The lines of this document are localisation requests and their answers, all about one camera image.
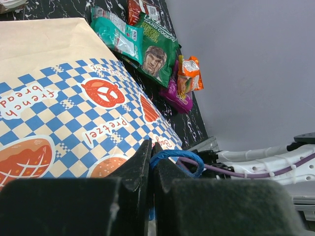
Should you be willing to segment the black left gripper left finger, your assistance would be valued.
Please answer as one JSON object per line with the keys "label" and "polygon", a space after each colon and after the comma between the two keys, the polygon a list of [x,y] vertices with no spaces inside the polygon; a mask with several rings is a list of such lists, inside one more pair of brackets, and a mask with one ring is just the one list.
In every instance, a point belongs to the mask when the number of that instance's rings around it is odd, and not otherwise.
{"label": "black left gripper left finger", "polygon": [[152,141],[104,178],[18,179],[0,193],[3,236],[145,236]]}

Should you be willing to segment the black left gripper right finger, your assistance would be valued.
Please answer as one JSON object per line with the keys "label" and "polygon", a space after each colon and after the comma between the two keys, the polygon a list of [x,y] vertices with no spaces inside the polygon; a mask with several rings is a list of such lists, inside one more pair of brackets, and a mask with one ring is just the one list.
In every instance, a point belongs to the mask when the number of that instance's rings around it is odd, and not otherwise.
{"label": "black left gripper right finger", "polygon": [[170,158],[179,150],[153,149],[156,234],[159,236],[305,236],[291,197],[270,180],[200,178],[203,163],[188,174]]}

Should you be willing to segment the blue checkered paper bag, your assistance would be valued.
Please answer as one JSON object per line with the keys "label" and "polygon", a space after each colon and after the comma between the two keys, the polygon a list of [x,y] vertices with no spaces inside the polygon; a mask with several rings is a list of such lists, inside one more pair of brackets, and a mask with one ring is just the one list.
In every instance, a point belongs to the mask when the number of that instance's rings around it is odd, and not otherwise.
{"label": "blue checkered paper bag", "polygon": [[84,19],[1,22],[1,188],[105,178],[148,139],[182,144]]}

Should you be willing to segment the purple snack bag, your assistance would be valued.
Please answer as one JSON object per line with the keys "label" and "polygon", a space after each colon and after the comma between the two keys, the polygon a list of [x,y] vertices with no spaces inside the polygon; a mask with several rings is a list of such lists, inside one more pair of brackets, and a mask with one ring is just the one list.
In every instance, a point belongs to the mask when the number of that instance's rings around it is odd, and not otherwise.
{"label": "purple snack bag", "polygon": [[172,75],[168,86],[160,88],[159,95],[162,96],[178,113],[188,114],[192,107],[192,97],[188,94],[180,95],[178,92],[178,60],[175,61]]}

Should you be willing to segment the orange snack packet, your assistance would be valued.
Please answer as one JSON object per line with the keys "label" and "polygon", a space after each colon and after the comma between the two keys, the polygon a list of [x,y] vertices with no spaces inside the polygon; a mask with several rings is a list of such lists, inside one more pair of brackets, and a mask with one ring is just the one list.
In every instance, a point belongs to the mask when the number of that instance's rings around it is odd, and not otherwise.
{"label": "orange snack packet", "polygon": [[187,94],[191,91],[204,89],[199,60],[195,56],[184,59],[179,55],[178,93]]}

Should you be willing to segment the green snack bag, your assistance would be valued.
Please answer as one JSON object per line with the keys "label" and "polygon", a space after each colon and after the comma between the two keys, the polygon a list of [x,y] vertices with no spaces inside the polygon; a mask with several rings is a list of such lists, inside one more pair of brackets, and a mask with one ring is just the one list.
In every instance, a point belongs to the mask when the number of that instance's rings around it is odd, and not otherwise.
{"label": "green snack bag", "polygon": [[125,56],[122,58],[148,78],[165,88],[168,87],[176,52],[180,48],[177,38],[159,21],[145,13],[140,13],[134,26],[143,30],[142,62]]}

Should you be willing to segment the teal foxs candy bag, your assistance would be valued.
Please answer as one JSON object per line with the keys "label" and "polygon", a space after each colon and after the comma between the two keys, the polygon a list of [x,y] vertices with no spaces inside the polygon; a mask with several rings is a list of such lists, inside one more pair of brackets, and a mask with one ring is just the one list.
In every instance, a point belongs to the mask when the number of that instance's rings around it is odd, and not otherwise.
{"label": "teal foxs candy bag", "polygon": [[91,8],[91,28],[105,45],[134,61],[143,63],[144,30],[126,24],[116,14],[99,6]]}

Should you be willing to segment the red doritos bag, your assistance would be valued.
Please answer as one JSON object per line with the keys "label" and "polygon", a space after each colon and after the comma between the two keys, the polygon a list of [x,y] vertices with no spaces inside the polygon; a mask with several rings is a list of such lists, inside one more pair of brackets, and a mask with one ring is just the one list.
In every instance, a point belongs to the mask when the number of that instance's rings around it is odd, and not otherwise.
{"label": "red doritos bag", "polygon": [[156,21],[160,22],[159,8],[147,0],[128,0],[128,24],[134,26],[140,13],[149,15]]}

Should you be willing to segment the small white red box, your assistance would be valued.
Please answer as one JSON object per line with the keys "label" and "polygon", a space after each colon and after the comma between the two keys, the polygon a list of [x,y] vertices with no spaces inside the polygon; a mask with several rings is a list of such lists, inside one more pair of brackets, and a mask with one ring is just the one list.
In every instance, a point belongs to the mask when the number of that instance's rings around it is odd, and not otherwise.
{"label": "small white red box", "polygon": [[27,0],[0,0],[0,13],[4,14],[23,9],[26,4]]}

